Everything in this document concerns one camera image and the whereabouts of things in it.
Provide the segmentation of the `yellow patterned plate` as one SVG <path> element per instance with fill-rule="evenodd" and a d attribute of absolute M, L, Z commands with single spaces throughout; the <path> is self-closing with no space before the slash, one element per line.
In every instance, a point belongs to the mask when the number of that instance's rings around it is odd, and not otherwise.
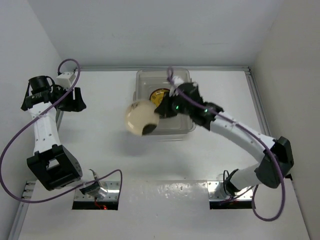
<path fill-rule="evenodd" d="M 165 94 L 167 94 L 167 93 L 169 93 L 169 92 L 170 92 L 170 90 L 169 90 L 168 88 L 158 88 L 158 89 L 154 90 L 154 91 L 150 94 L 149 100 L 150 100 L 156 107 L 158 107 L 158 106 L 161 104 L 161 102 L 162 102 Z"/>

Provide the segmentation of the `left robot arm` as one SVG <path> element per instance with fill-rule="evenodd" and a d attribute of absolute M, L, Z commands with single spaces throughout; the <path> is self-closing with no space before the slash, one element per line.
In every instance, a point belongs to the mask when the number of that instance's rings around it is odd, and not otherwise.
<path fill-rule="evenodd" d="M 74 73 L 64 72 L 56 79 L 45 75 L 29 79 L 21 106 L 36 120 L 33 156 L 27 158 L 27 166 L 49 191 L 86 183 L 79 161 L 59 139 L 56 122 L 57 113 L 81 112 L 87 107 L 80 88 L 70 90 L 75 78 Z"/>

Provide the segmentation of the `cream plate with black spot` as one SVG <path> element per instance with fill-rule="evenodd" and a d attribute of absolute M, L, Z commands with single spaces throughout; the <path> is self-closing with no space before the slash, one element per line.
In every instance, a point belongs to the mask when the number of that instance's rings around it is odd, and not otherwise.
<path fill-rule="evenodd" d="M 160 121 L 160 115 L 155 113 L 155 110 L 156 105 L 149 100 L 134 101 L 125 111 L 125 128 L 136 136 L 152 133 Z"/>

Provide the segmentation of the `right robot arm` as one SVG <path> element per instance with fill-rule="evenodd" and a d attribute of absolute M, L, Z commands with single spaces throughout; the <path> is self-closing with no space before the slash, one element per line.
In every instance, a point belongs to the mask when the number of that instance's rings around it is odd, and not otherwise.
<path fill-rule="evenodd" d="M 251 128 L 243 131 L 222 107 L 204 101 L 199 87 L 194 83 L 182 83 L 176 90 L 166 93 L 155 113 L 164 118 L 178 114 L 187 115 L 198 126 L 219 134 L 247 151 L 257 161 L 244 169 L 235 169 L 224 180 L 222 186 L 228 195 L 255 185 L 276 189 L 281 179 L 289 174 L 294 165 L 290 141 L 263 135 Z"/>

